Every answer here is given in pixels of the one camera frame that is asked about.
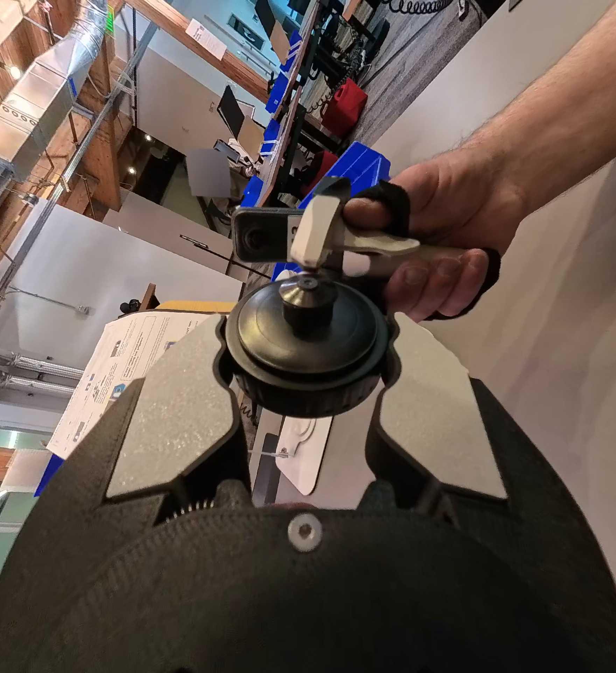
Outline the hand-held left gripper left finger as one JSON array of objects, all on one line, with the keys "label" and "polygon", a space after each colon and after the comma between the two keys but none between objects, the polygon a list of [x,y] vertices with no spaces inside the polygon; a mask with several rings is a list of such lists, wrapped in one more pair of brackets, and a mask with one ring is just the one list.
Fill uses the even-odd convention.
[{"label": "hand-held left gripper left finger", "polygon": [[247,444],[230,389],[225,322],[210,315],[147,373],[108,499],[164,494],[173,503],[201,503],[227,480],[247,490]]}]

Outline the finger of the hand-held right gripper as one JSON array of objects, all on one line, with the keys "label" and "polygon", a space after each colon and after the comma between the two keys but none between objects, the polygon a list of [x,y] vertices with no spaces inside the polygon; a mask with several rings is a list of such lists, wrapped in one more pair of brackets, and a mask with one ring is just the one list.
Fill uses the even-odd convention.
[{"label": "finger of the hand-held right gripper", "polygon": [[292,244],[289,261],[304,271],[317,271],[333,250],[333,233],[340,221],[342,202],[339,197],[316,195],[301,217]]}]

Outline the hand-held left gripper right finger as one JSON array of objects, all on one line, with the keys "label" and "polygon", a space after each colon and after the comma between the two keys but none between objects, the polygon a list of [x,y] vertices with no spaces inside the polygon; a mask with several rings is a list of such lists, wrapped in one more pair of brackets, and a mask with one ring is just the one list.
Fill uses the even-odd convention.
[{"label": "hand-held left gripper right finger", "polygon": [[430,508],[444,494],[508,499],[468,370],[404,314],[391,319],[384,387],[366,439],[373,475],[399,508]]}]

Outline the blue plastic bin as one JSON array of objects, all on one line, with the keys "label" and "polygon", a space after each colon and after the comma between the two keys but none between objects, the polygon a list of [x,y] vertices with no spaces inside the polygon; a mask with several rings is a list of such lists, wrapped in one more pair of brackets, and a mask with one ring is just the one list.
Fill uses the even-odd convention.
[{"label": "blue plastic bin", "polygon": [[[327,177],[348,178],[351,184],[351,195],[376,185],[380,180],[389,180],[391,163],[378,151],[354,141],[325,174]],[[305,208],[313,197],[315,188],[299,203],[298,209]],[[290,262],[276,263],[272,281],[285,280],[298,273],[298,265]]]}]

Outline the black bottle lid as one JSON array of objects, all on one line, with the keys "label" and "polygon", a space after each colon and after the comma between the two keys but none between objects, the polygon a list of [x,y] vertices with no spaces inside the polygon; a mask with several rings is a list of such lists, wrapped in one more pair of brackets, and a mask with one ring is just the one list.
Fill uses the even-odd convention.
[{"label": "black bottle lid", "polygon": [[233,374],[253,402],[283,416],[321,418],[371,395],[391,329],[360,291],[304,273],[250,293],[229,314],[224,335]]}]

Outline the person's right hand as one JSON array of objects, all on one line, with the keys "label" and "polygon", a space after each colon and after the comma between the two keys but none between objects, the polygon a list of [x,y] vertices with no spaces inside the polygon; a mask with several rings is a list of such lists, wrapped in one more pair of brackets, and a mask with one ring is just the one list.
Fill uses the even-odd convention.
[{"label": "person's right hand", "polygon": [[470,141],[392,179],[410,201],[409,236],[430,250],[391,276],[383,291],[389,313],[415,322],[454,318],[478,300],[490,269],[486,249],[503,255],[525,217],[509,159]]}]

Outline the printed paper sheet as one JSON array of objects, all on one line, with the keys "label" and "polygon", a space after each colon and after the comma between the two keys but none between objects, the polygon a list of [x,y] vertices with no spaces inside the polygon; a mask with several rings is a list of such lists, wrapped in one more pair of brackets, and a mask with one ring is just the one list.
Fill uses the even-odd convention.
[{"label": "printed paper sheet", "polygon": [[105,325],[47,449],[67,459],[122,392],[211,314],[143,310]]}]

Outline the wooden display board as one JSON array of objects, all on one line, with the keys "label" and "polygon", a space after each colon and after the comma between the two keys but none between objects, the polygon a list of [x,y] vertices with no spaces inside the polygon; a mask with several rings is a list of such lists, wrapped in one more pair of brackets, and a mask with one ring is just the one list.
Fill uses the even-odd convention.
[{"label": "wooden display board", "polygon": [[169,300],[160,303],[155,310],[228,315],[236,305],[236,301]]}]

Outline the wooden top desk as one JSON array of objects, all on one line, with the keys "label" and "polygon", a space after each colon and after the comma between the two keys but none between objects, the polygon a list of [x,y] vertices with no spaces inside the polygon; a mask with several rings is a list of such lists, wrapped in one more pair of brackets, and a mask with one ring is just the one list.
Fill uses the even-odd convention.
[{"label": "wooden top desk", "polygon": [[312,1],[304,15],[300,30],[302,41],[288,74],[288,84],[280,105],[273,115],[273,119],[280,123],[279,135],[270,156],[263,163],[260,172],[262,186],[252,202],[253,206],[275,203],[277,194],[287,184],[298,148],[311,151],[327,149],[333,154],[338,150],[337,140],[321,130],[319,121],[312,117],[307,111],[307,104],[301,101],[320,46],[327,6],[327,1]]}]

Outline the red container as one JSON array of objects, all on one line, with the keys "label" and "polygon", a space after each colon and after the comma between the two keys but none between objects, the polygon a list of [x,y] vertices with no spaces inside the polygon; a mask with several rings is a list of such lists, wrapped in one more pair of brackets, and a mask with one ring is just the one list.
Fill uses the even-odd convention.
[{"label": "red container", "polygon": [[350,134],[368,101],[367,93],[348,77],[321,106],[321,125],[331,134],[344,139]]}]

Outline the wooden ceiling beam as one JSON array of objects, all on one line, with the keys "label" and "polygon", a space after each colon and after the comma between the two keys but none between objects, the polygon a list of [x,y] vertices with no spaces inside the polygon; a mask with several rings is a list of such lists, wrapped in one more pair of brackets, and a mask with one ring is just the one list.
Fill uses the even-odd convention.
[{"label": "wooden ceiling beam", "polygon": [[138,11],[144,18],[153,22],[159,29],[186,46],[202,60],[209,63],[218,72],[234,82],[254,98],[268,102],[268,80],[234,55],[226,45],[204,28],[192,24],[167,1],[126,1],[126,4]]}]

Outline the silver ventilation duct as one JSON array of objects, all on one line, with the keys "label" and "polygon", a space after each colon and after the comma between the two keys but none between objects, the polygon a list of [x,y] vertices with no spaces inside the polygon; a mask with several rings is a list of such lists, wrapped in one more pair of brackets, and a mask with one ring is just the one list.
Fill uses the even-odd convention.
[{"label": "silver ventilation duct", "polygon": [[0,104],[0,204],[27,180],[77,101],[99,55],[107,1],[79,1],[68,34],[27,68]]}]

